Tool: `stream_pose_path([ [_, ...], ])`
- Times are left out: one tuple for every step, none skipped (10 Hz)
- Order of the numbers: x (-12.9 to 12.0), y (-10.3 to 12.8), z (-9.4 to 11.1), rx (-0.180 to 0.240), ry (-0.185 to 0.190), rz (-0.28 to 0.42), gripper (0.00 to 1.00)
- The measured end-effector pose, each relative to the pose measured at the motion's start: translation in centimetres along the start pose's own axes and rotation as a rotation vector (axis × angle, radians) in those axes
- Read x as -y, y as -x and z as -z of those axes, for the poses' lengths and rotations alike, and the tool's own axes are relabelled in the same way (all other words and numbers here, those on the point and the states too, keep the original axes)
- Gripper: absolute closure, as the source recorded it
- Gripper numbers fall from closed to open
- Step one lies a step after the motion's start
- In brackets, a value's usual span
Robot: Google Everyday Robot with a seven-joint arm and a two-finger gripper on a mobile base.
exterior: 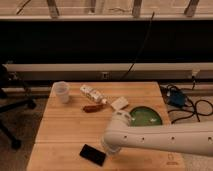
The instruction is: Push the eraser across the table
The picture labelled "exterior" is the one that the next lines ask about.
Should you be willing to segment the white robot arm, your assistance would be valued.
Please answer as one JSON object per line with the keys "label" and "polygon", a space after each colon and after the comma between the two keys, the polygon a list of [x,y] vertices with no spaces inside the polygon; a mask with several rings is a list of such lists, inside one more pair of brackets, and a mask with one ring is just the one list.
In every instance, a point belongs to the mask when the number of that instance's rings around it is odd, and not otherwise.
{"label": "white robot arm", "polygon": [[112,114],[101,139],[107,154],[127,147],[213,157],[213,122],[134,127],[130,121],[124,110]]}

